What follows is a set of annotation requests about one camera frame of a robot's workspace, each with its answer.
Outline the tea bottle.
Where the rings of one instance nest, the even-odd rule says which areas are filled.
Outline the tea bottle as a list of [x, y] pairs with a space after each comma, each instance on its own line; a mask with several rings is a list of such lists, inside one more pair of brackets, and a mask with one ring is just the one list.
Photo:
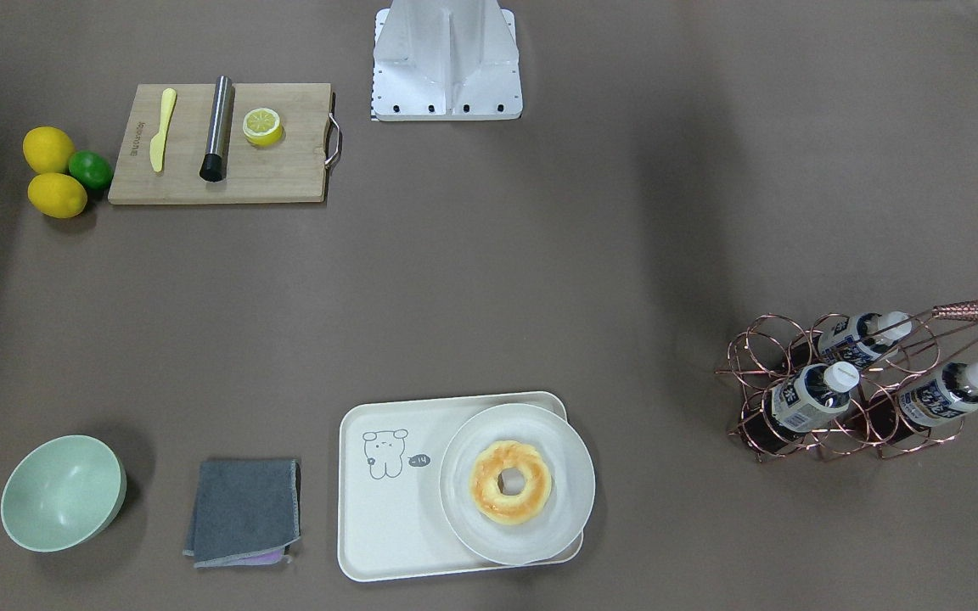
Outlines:
[[949, 362], [892, 395], [870, 403], [870, 428], [883, 441], [924, 434], [978, 410], [978, 361]]
[[911, 317], [902, 311], [837, 317], [818, 336], [792, 349], [790, 370], [800, 370], [814, 362], [846, 362], [865, 371], [907, 337], [912, 327]]
[[766, 392], [760, 412], [744, 421], [744, 432], [758, 449], [775, 455], [846, 413], [858, 384], [851, 363], [808, 365]]

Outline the cream serving tray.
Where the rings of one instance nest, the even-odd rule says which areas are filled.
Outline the cream serving tray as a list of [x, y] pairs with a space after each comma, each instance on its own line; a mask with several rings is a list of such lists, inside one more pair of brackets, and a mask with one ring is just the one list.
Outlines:
[[511, 403], [542, 407], [568, 423], [564, 403], [547, 391], [369, 403], [342, 418], [337, 559], [349, 579], [512, 569], [563, 563], [578, 553], [582, 533], [551, 558], [493, 563], [463, 545], [447, 522], [439, 478], [451, 438], [479, 412]]

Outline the white round plate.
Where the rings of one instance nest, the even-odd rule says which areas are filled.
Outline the white round plate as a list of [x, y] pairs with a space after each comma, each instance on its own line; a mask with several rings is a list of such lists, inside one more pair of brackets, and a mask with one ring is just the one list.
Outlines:
[[[467, 487], [478, 453], [500, 440], [536, 447], [554, 477], [542, 513], [516, 526], [487, 519]], [[516, 469], [506, 469], [499, 484], [505, 494], [515, 495], [524, 480]], [[563, 552], [581, 534], [593, 510], [593, 460], [566, 418], [525, 403], [489, 407], [451, 438], [441, 462], [439, 492], [447, 522], [463, 545], [493, 563], [528, 564]]]

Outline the yellow glazed donut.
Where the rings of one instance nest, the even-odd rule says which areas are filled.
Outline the yellow glazed donut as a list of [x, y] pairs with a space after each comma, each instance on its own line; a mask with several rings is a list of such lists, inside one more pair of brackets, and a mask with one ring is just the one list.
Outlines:
[[[524, 484], [505, 494], [499, 484], [506, 469], [516, 469]], [[469, 494], [482, 515], [497, 524], [516, 526], [538, 517], [554, 491], [554, 477], [536, 447], [517, 440], [493, 442], [478, 453], [470, 472]]]

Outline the wooden cutting board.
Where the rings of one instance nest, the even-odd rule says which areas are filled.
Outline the wooden cutting board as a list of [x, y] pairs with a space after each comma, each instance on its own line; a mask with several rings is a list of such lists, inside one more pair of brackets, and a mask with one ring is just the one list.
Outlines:
[[[199, 175], [215, 85], [174, 84], [166, 158], [152, 170], [150, 143], [160, 121], [164, 84], [140, 84], [121, 140], [119, 159], [108, 192], [113, 205], [317, 204], [325, 199], [333, 86], [329, 82], [237, 82], [228, 124], [225, 177], [207, 182]], [[242, 135], [250, 109], [275, 109], [284, 125], [279, 143], [257, 148]]]

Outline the half lemon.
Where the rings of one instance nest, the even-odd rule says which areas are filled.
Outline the half lemon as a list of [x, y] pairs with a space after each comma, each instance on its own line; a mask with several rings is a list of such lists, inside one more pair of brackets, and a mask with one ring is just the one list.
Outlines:
[[275, 109], [249, 109], [242, 117], [242, 135], [252, 146], [266, 148], [279, 143], [284, 136], [282, 116]]

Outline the steel cylinder tool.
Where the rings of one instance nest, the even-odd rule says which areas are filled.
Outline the steel cylinder tool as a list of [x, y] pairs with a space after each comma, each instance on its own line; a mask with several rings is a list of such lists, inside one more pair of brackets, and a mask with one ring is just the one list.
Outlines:
[[217, 78], [214, 86], [212, 112], [207, 125], [205, 152], [199, 177], [207, 182], [224, 181], [228, 162], [228, 145], [232, 129], [234, 86], [226, 75]]

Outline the grey folded cloth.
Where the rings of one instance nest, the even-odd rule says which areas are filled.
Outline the grey folded cloth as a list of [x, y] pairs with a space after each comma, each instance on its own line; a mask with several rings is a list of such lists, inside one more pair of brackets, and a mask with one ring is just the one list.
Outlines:
[[202, 462], [183, 556], [196, 569], [286, 559], [301, 539], [299, 482], [291, 457]]

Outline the yellow plastic knife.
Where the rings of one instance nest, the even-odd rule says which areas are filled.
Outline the yellow plastic knife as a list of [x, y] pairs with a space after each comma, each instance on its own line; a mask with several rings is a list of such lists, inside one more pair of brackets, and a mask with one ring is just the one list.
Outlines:
[[160, 93], [160, 116], [158, 120], [158, 131], [151, 138], [149, 143], [149, 162], [153, 173], [161, 174], [166, 163], [166, 142], [168, 128], [171, 126], [171, 117], [177, 102], [177, 92], [174, 88], [166, 87]]

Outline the green lime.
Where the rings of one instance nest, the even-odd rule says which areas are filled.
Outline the green lime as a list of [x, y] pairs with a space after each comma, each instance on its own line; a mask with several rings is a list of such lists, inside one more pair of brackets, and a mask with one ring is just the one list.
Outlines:
[[67, 173], [86, 189], [93, 191], [108, 189], [114, 177], [109, 161], [90, 150], [75, 151], [67, 161]]

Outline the whole lemon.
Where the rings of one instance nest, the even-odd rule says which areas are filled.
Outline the whole lemon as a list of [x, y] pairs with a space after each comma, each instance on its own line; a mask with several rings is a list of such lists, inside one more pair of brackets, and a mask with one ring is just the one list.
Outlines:
[[27, 187], [27, 197], [38, 211], [54, 219], [78, 216], [88, 202], [82, 183], [62, 173], [36, 175]]
[[32, 128], [23, 138], [23, 155], [36, 174], [67, 173], [75, 144], [66, 132], [54, 126]]

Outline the green bowl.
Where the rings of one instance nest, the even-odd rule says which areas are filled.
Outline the green bowl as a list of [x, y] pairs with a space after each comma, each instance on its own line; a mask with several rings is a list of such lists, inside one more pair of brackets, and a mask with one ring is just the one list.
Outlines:
[[62, 552], [89, 541], [119, 514], [126, 471], [105, 442], [67, 434], [43, 442], [13, 469], [3, 488], [5, 534], [30, 552]]

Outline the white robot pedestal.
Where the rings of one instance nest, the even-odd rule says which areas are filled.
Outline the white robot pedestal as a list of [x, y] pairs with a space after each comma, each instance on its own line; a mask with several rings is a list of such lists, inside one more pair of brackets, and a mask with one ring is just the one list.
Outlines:
[[509, 121], [524, 109], [512, 11], [497, 1], [393, 1], [375, 15], [376, 121]]

